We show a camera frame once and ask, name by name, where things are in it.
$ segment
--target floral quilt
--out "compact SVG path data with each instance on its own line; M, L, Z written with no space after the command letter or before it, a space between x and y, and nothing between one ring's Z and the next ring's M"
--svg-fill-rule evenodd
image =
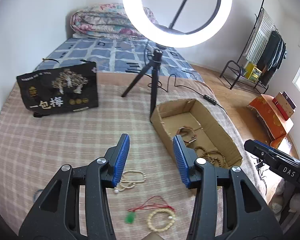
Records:
M149 8L144 7L144 11L152 23L158 23ZM74 38L144 38L130 22L121 3L98 4L80 9L71 17L70 25L76 32Z

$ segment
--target pearl necklace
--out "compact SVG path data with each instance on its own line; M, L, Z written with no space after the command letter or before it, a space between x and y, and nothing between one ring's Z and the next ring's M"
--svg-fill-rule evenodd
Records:
M142 175L143 179L142 179L142 180L137 180L137 181L128 180L128 179L126 178L126 176L125 176L125 174L127 174L127 173L140 173L140 174ZM131 171L124 171L124 172L122 173L122 177L121 177L121 180L120 180L118 186L114 188L113 192L114 192L115 194L118 194L118 193L120 193L121 191L124 191L124 190L126 190L126 189L132 189L132 188L135 187L135 185L136 185L137 183L144 183L144 182L146 181L146 178L147 178L147 177L146 177L146 175L145 175L145 173L144 173L143 171L134 171L134 170L131 170Z
M170 216L168 216L170 223L168 225L166 225L164 228L155 228L151 223L152 217L159 212L166 212L170 215ZM176 214L171 209L159 208L159 209L153 211L152 213L150 213L150 215L148 216L148 219L147 219L147 225L148 225L148 228L154 232L164 232L164 231L168 230L174 224L175 220L176 220Z

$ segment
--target red box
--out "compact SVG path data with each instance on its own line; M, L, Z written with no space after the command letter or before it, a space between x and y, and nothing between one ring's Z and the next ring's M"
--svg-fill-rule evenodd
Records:
M275 104L275 106L279 109L280 113L282 114L283 118L287 121L289 119L289 116L285 112L285 110L282 108L282 106L279 104L278 100L274 98L272 102Z

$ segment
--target orange cloth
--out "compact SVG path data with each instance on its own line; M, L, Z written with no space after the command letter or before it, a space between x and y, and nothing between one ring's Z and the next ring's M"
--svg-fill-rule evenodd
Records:
M249 106L258 111L271 132L274 141L271 142L270 146L278 148L283 138L285 138L291 130L293 122L290 118L287 121L283 118L279 109L275 106L272 100L272 96L261 95L254 99Z

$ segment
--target blue ribbed rubber pad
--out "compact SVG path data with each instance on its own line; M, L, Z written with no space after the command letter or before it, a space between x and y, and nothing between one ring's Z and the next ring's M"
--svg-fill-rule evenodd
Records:
M127 135L126 138L124 139L121 149L119 150L118 158L114 165L114 174L112 178L113 187L116 187L121 180L121 176L123 173L124 166L126 164L129 148L130 148L130 137L129 135Z
M177 161L178 170L181 176L181 181L186 185L190 186L189 166L186 163L186 159L182 152L181 146L176 137L173 138L173 152Z

